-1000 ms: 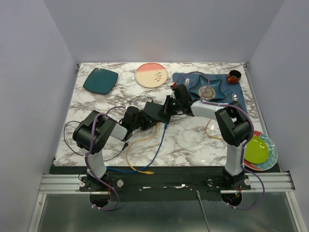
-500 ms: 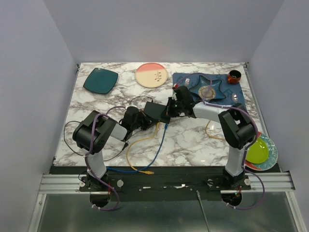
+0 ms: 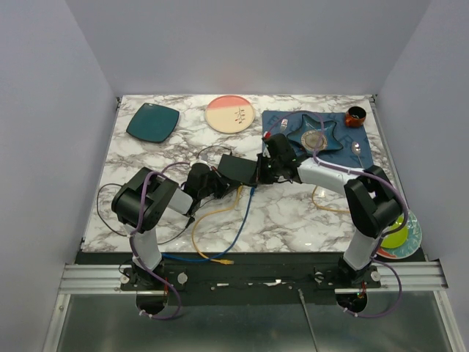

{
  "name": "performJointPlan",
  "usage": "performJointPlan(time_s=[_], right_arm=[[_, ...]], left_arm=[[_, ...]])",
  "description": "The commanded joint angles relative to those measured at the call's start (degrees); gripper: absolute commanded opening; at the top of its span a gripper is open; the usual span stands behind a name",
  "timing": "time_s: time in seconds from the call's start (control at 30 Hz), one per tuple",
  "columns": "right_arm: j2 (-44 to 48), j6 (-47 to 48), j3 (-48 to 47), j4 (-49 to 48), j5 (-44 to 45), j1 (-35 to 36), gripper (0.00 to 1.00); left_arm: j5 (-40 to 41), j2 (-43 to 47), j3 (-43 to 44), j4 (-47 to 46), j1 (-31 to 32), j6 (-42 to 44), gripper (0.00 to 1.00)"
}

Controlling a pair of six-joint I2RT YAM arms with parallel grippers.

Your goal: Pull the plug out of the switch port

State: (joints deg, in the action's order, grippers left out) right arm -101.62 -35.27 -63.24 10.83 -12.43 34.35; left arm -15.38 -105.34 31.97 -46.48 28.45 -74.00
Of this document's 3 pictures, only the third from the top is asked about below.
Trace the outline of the black network switch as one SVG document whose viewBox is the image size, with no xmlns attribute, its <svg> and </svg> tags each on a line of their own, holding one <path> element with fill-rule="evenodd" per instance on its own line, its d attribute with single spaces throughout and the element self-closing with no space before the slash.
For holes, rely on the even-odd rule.
<svg viewBox="0 0 469 352">
<path fill-rule="evenodd" d="M 255 168 L 256 161 L 227 154 L 222 155 L 217 167 L 223 176 L 246 186 L 256 185 L 254 181 Z"/>
</svg>

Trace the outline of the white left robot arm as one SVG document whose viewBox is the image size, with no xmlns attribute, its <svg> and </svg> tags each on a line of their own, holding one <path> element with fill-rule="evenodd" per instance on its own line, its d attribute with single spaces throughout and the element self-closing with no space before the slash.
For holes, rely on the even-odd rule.
<svg viewBox="0 0 469 352">
<path fill-rule="evenodd" d="M 165 210 L 191 217 L 203 199 L 221 199 L 239 186 L 239 182 L 214 167 L 196 162 L 182 185 L 144 167 L 121 187 L 111 202 L 111 210 L 129 232 L 133 262 L 140 267 L 137 280 L 144 288 L 153 290 L 162 282 L 158 265 L 163 256 L 155 228 Z"/>
</svg>

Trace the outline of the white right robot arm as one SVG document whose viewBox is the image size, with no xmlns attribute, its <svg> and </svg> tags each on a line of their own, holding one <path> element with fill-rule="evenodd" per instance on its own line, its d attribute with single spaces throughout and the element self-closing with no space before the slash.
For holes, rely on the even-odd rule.
<svg viewBox="0 0 469 352">
<path fill-rule="evenodd" d="M 287 137 L 266 133 L 263 153 L 258 155 L 256 181 L 260 184 L 288 182 L 305 183 L 326 188 L 346 198 L 355 232 L 337 269 L 338 281 L 354 287 L 362 281 L 385 236 L 399 217 L 405 227 L 409 211 L 401 194 L 391 185 L 383 169 L 347 168 L 324 161 L 313 152 L 312 157 L 298 156 Z"/>
</svg>

